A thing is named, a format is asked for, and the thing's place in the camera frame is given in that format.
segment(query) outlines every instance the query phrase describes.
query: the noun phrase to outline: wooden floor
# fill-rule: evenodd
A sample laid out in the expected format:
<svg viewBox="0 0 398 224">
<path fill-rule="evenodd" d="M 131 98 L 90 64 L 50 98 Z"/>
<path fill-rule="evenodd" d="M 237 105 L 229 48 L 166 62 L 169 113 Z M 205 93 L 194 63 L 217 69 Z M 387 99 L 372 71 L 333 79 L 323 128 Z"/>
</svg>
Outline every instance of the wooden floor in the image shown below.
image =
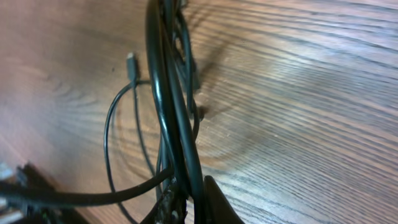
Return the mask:
<svg viewBox="0 0 398 224">
<path fill-rule="evenodd" d="M 128 82 L 128 52 L 148 77 L 145 8 L 0 1 L 0 161 L 31 161 L 64 191 L 109 192 L 104 120 Z M 246 223 L 398 222 L 397 1 L 192 0 L 185 15 L 203 81 L 195 98 L 209 109 L 203 172 Z M 149 87 L 139 105 L 155 162 Z M 112 136 L 117 188 L 148 179 L 131 94 Z M 141 220 L 154 202 L 151 191 L 125 204 Z M 81 211 L 127 223 L 115 205 Z"/>
</svg>

